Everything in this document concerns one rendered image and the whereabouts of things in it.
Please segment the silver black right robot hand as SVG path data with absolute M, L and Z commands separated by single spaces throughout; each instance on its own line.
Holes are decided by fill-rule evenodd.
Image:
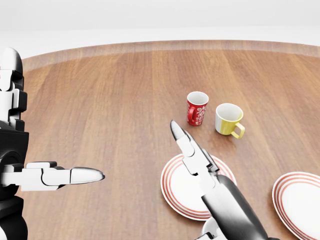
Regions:
M 180 125 L 170 122 L 172 135 L 182 151 L 183 163 L 200 178 L 201 199 L 227 240 L 268 240 L 268 234 L 234 182 L 219 174 L 210 154 Z

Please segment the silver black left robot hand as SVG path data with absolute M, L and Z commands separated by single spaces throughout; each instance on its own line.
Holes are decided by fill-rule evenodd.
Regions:
M 21 114 L 27 109 L 23 63 L 19 53 L 7 47 L 0 66 L 0 194 L 9 198 L 21 191 L 56 191 L 65 185 L 101 181 L 102 171 L 88 167 L 65 169 L 55 161 L 25 163 L 29 133 Z

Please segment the white plate with red rings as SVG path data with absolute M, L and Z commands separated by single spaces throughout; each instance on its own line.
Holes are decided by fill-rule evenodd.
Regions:
M 178 154 L 164 166 L 160 177 L 161 192 L 178 214 L 191 220 L 206 221 L 211 214 L 201 199 L 200 178 L 189 173 L 183 157 Z
M 280 176 L 272 202 L 283 224 L 300 240 L 320 240 L 320 176 L 294 171 Z

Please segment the white and yellow mug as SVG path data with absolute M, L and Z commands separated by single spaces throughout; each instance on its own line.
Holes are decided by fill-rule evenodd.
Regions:
M 215 110 L 215 130 L 221 135 L 241 139 L 245 133 L 245 127 L 240 123 L 243 116 L 244 112 L 239 106 L 222 103 Z

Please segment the red patterned mug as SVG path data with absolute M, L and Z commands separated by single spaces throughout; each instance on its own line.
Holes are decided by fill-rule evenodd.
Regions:
M 200 126 L 203 122 L 209 96 L 201 91 L 193 91 L 187 95 L 187 122 L 192 126 Z

